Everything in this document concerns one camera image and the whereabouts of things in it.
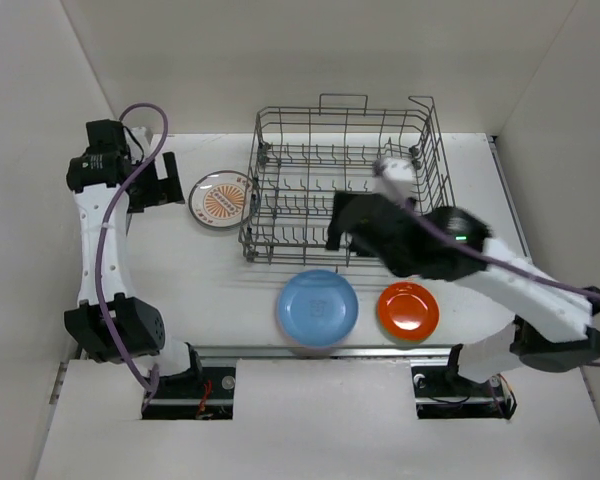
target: orange sunburst pattern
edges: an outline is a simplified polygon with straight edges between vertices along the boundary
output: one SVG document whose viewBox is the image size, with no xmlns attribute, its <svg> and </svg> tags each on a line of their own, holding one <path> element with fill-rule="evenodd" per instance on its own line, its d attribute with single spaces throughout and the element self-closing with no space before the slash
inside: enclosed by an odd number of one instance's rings
<svg viewBox="0 0 600 480">
<path fill-rule="evenodd" d="M 207 192 L 204 208 L 212 217 L 226 220 L 242 213 L 244 190 L 236 185 L 218 185 Z"/>
</svg>

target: white panel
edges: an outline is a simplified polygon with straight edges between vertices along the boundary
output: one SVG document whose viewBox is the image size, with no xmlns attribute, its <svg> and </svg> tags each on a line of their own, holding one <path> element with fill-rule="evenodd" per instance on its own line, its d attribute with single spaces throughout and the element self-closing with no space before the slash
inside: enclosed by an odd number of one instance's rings
<svg viewBox="0 0 600 480">
<path fill-rule="evenodd" d="M 498 150 L 534 260 L 600 287 L 600 0 L 578 2 Z M 600 369 L 586 374 L 600 414 Z"/>
<path fill-rule="evenodd" d="M 579 372 L 507 379 L 511 423 L 418 420 L 404 363 L 242 361 L 233 421 L 140 421 L 124 366 L 74 361 L 37 480 L 600 480 Z"/>
<path fill-rule="evenodd" d="M 177 133 L 251 131 L 259 109 L 322 92 L 431 94 L 446 131 L 495 133 L 575 3 L 63 2 L 114 110 L 157 102 Z"/>
<path fill-rule="evenodd" d="M 57 0 L 0 2 L 0 479 L 31 478 L 80 285 L 65 183 L 110 110 Z"/>
</svg>

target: dish rack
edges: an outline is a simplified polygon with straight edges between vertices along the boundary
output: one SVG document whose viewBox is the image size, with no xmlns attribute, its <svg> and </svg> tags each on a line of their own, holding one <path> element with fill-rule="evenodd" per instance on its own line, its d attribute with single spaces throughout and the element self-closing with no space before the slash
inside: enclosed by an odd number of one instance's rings
<svg viewBox="0 0 600 480">
<path fill-rule="evenodd" d="M 339 251 L 325 245 L 334 192 L 371 193 L 371 166 L 382 156 L 412 162 L 420 213 L 455 205 L 434 100 L 408 100 L 407 109 L 378 109 L 367 95 L 325 93 L 315 107 L 260 110 L 248 171 L 251 205 L 238 236 L 246 260 L 378 266 L 350 252 L 348 235 Z"/>
</svg>

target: plate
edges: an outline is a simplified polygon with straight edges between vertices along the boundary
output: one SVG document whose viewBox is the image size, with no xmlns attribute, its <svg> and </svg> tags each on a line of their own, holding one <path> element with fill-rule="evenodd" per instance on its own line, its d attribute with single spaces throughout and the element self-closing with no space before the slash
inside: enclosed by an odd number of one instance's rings
<svg viewBox="0 0 600 480">
<path fill-rule="evenodd" d="M 378 299 L 380 323 L 400 340 L 421 342 L 434 332 L 439 317 L 438 302 L 417 283 L 394 283 Z"/>
<path fill-rule="evenodd" d="M 189 193 L 189 211 L 207 228 L 227 230 L 239 227 L 251 212 L 251 182 L 246 175 L 220 170 L 201 178 Z"/>
<path fill-rule="evenodd" d="M 344 340 L 358 318 L 358 297 L 344 277 L 309 270 L 293 277 L 278 297 L 278 322 L 298 344 L 331 347 Z"/>
</svg>

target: white table surface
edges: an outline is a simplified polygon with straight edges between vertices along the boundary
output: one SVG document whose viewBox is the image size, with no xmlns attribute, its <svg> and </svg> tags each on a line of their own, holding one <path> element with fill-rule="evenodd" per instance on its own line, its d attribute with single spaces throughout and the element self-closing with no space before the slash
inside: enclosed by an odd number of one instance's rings
<svg viewBox="0 0 600 480">
<path fill-rule="evenodd" d="M 72 361 L 36 480 L 600 480 L 580 372 L 506 376 L 511 423 L 418 420 L 405 363 L 241 360 L 232 421 L 140 421 L 126 366 Z"/>
<path fill-rule="evenodd" d="M 165 151 L 176 154 L 186 197 L 210 172 L 246 172 L 251 141 L 252 135 L 247 134 L 174 135 Z M 456 205 L 481 218 L 522 253 L 487 137 L 445 134 L 444 144 Z M 309 267 L 248 264 L 237 230 L 205 229 L 183 205 L 135 215 L 128 245 L 137 295 L 160 310 L 174 337 L 197 347 L 289 346 L 276 325 L 276 298 L 294 274 Z M 343 346 L 395 346 L 379 327 L 375 307 L 384 288 L 398 280 L 383 268 L 341 269 L 340 273 L 353 285 L 360 303 L 357 324 Z M 419 283 L 433 293 L 440 307 L 439 325 L 421 345 L 470 343 L 513 320 L 512 312 L 473 291 L 439 281 Z"/>
</svg>

